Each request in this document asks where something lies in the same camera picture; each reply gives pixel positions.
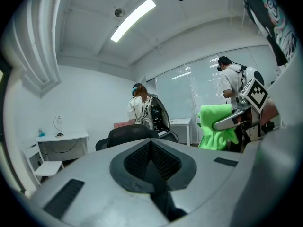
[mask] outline fluorescent light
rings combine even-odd
[[[214,77],[214,76],[218,76],[218,75],[221,75],[221,74],[222,74],[222,72],[213,73],[212,76]]]
[[[172,80],[177,79],[177,78],[180,78],[180,77],[185,76],[185,75],[188,75],[188,74],[191,74],[191,71],[190,71],[190,72],[187,72],[187,73],[184,73],[184,74],[181,74],[181,75],[179,75],[179,76],[176,76],[176,77],[172,78]]]
[[[219,57],[211,59],[209,62],[213,62],[213,61],[217,61],[217,60],[219,60]]]
[[[218,80],[218,79],[220,79],[220,78],[212,79],[212,80],[209,80],[209,81],[215,81],[215,80]]]
[[[115,31],[110,38],[112,41],[118,42],[119,39],[126,33],[126,31],[137,22],[144,14],[153,9],[156,4],[152,0],[147,0],[141,4],[137,9],[128,16],[120,27]]]

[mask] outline green cloth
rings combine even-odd
[[[223,150],[227,145],[227,140],[238,144],[238,138],[234,132],[235,128],[226,129],[222,131],[215,131],[213,129],[213,123],[231,115],[232,105],[207,105],[201,106],[201,110],[198,113],[198,117],[201,123],[198,123],[204,134],[199,147],[203,149],[211,150]]]

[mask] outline white lamp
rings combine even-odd
[[[56,137],[62,137],[63,136],[63,133],[62,133],[62,131],[60,130],[60,129],[58,129],[57,127],[56,127],[56,125],[55,125],[55,120],[56,120],[56,122],[57,122],[57,124],[59,125],[59,124],[63,124],[63,120],[62,120],[62,118],[60,118],[60,116],[57,116],[57,117],[55,117],[54,119],[53,119],[53,125],[54,125],[54,127],[58,130],[58,131],[60,131],[61,133],[58,133],[57,135],[56,135]]]

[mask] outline black slot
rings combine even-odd
[[[233,161],[233,160],[228,160],[228,159],[224,159],[224,158],[216,158],[214,160],[214,162],[218,162],[218,163],[221,163],[223,165],[227,165],[227,166],[233,166],[233,167],[236,167],[238,162],[237,161]]]
[[[45,212],[49,213],[57,219],[61,219],[63,214],[70,207],[75,200],[84,182],[71,179],[43,208]]]

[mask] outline cable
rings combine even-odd
[[[178,138],[178,143],[179,143],[179,136],[172,130],[170,130],[174,135],[176,135],[176,137]]]
[[[41,153],[43,153],[42,151],[40,151]],[[43,154],[45,154],[45,157],[46,157],[46,155],[48,155],[48,154],[46,154],[46,153],[43,153]],[[42,158],[44,159],[45,158],[44,156],[42,156]],[[38,157],[39,159],[41,159],[41,157]]]
[[[232,60],[231,60],[231,62],[234,63],[234,64],[237,64],[237,65],[243,66],[242,64],[240,64],[240,63],[235,63],[235,62],[233,62]]]
[[[46,154],[46,153],[42,152],[41,150],[40,150],[40,152],[41,152],[42,154],[48,155],[48,154]]]
[[[55,128],[56,128],[58,131],[61,132],[61,134],[63,134],[62,131],[61,131],[60,129],[58,129],[58,128],[56,127],[56,125],[55,125],[55,119],[56,119],[56,118],[58,118],[58,117],[55,117],[55,118],[53,119],[53,125],[55,126]]]
[[[74,146],[72,148],[70,148],[69,150],[63,151],[63,152],[56,152],[56,151],[52,150],[51,148],[49,148],[49,149],[54,153],[62,154],[62,153],[66,153],[66,152],[69,152],[70,150],[72,150],[76,146],[76,144],[74,144]]]

